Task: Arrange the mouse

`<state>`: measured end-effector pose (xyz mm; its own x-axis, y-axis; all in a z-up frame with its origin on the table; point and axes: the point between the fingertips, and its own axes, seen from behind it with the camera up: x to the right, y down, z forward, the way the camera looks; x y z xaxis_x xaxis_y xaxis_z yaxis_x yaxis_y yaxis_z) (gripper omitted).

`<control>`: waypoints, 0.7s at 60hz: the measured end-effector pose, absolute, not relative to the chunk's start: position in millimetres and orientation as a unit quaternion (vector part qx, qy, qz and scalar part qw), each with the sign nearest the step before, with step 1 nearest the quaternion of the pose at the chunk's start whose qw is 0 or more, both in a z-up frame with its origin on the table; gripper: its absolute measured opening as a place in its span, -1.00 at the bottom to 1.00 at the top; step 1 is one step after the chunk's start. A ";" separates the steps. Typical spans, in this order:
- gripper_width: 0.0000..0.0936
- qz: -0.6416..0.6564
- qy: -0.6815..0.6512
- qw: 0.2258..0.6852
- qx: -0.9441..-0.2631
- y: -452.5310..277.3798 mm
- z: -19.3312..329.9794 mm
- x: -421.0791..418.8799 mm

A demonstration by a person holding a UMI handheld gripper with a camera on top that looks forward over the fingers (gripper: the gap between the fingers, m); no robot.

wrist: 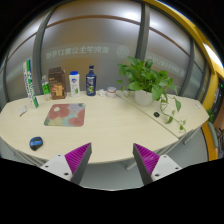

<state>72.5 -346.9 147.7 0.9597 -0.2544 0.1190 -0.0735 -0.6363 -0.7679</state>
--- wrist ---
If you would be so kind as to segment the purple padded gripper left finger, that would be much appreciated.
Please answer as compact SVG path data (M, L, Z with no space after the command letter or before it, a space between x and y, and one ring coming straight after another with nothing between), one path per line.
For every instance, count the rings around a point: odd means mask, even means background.
M79 185L91 153L91 144L87 143L65 155L57 154L42 165L41 169Z

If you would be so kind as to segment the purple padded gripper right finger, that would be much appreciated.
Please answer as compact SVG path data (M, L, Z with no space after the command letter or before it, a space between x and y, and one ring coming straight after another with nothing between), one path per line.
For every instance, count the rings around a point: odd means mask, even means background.
M144 185L181 170L168 155L158 155L136 143L133 144L133 155Z

